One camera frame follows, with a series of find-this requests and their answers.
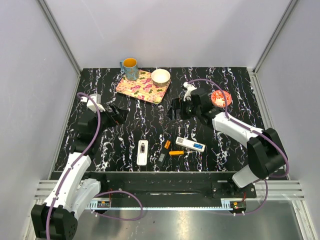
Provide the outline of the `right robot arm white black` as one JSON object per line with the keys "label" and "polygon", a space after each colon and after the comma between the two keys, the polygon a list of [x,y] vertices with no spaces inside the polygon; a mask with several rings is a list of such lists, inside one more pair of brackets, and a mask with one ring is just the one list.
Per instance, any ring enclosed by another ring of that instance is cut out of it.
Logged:
{"label": "right robot arm white black", "polygon": [[171,120],[196,117],[203,125],[221,132],[247,149],[248,164],[232,176],[228,194],[239,198],[246,186],[266,179],[288,163],[277,131],[250,126],[216,106],[203,89],[191,86],[184,97],[174,98],[167,113]]}

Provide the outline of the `white remote dark batteries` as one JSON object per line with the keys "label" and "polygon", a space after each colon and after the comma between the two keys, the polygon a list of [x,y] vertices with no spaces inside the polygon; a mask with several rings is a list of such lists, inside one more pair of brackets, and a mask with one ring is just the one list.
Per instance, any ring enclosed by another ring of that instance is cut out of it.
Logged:
{"label": "white remote dark batteries", "polygon": [[137,161],[138,166],[146,166],[148,161],[148,141],[138,141]]}

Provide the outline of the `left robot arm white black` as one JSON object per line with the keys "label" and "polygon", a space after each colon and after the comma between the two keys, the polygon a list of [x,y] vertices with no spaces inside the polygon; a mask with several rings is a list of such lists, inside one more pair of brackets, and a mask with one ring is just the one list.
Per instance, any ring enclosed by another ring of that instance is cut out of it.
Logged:
{"label": "left robot arm white black", "polygon": [[84,174],[98,151],[97,138],[104,130],[124,124],[128,113],[129,110],[111,104],[101,107],[99,113],[87,109],[79,115],[65,169],[44,203],[35,204],[31,210],[37,238],[73,239],[79,217],[87,205],[95,196],[107,195],[108,182],[103,173]]}

